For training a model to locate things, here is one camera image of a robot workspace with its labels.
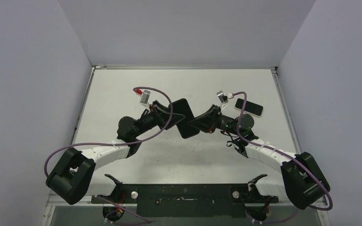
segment black smartphone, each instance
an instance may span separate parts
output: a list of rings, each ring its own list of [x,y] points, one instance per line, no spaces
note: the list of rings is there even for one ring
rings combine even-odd
[[[187,139],[199,134],[200,130],[188,125],[188,122],[195,119],[195,117],[185,98],[173,102],[173,112],[185,115],[185,119],[176,124],[182,138]]]
[[[243,104],[243,99],[238,98],[236,104],[235,104],[235,108],[241,110],[242,109],[242,104]],[[245,112],[251,113],[255,116],[262,116],[263,113],[263,106],[257,105],[255,103],[246,101],[246,105],[245,105]]]

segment gray floor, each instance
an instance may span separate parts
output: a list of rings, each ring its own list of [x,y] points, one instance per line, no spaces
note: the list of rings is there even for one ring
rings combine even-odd
[[[294,207],[271,207],[268,220],[278,220],[290,216]],[[231,218],[228,216],[214,218],[151,218],[154,222],[149,226],[248,226],[252,225],[250,218]],[[55,208],[51,226],[103,226],[102,207],[59,206]],[[125,215],[119,222],[140,222],[131,215]],[[276,226],[319,226],[320,220],[316,210],[300,210],[292,220],[276,224]]]

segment screw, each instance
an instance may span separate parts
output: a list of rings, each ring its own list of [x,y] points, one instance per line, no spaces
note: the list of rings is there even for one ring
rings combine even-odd
[[[233,192],[232,197],[234,197],[236,199],[239,198],[239,192],[237,192],[237,191]]]
[[[138,192],[131,192],[131,198],[136,199],[138,197]]]

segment smartphone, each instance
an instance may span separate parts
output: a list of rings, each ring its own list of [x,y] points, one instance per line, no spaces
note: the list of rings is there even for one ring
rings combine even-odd
[[[182,138],[187,139],[199,134],[200,130],[188,125],[188,122],[195,119],[195,117],[185,98],[173,102],[173,112],[185,115],[185,119],[176,124]]]
[[[237,102],[235,104],[235,108],[237,108],[238,110],[241,110],[243,101],[244,101],[243,99],[238,98],[238,100],[237,100]],[[247,112],[247,113],[253,114],[253,115],[257,116],[257,117],[260,117],[260,116],[262,116],[262,113],[263,113],[263,106],[260,106],[260,105],[257,105],[255,103],[246,101],[244,111]]]

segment white table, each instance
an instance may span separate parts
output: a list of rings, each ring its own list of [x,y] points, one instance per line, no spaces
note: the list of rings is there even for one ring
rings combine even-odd
[[[195,116],[212,104],[220,104],[217,91],[245,91],[249,101],[264,107],[262,117],[254,117],[253,132],[276,147],[296,152],[271,70],[247,69],[96,70],[75,143],[110,142],[117,136],[117,124],[122,117],[139,118],[144,108],[132,91],[136,86],[160,89],[172,101],[186,98]],[[168,105],[163,96],[152,92],[150,102],[155,99]],[[230,101],[223,111],[225,115],[239,115],[235,101]],[[157,131],[156,127],[140,138]],[[246,183],[263,173],[281,177],[270,167],[226,147],[227,140],[218,130],[183,139],[174,127],[143,143],[134,156],[115,161],[95,174],[106,178],[104,174],[109,173],[128,184]]]

